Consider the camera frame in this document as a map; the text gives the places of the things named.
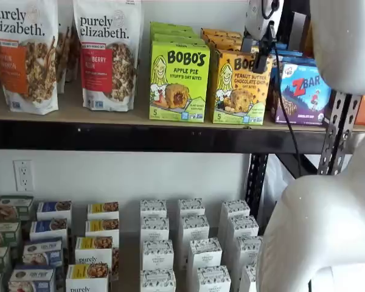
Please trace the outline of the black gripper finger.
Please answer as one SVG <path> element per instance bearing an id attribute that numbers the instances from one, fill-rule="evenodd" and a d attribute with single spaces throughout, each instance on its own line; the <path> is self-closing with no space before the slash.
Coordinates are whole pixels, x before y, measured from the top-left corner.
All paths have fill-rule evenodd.
<path id="1" fill-rule="evenodd" d="M 266 61 L 276 46 L 276 31 L 274 22 L 270 21 L 263 38 L 259 41 L 259 51 L 255 55 L 254 73 L 262 74 L 266 68 Z"/>

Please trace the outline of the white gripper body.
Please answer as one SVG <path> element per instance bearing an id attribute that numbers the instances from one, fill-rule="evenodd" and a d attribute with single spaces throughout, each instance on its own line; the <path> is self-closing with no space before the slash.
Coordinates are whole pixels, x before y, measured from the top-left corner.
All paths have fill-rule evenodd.
<path id="1" fill-rule="evenodd" d="M 250 0 L 247 1 L 245 30 L 255 40 L 261 40 L 269 26 L 273 26 L 276 33 L 283 10 L 283 0 Z"/>

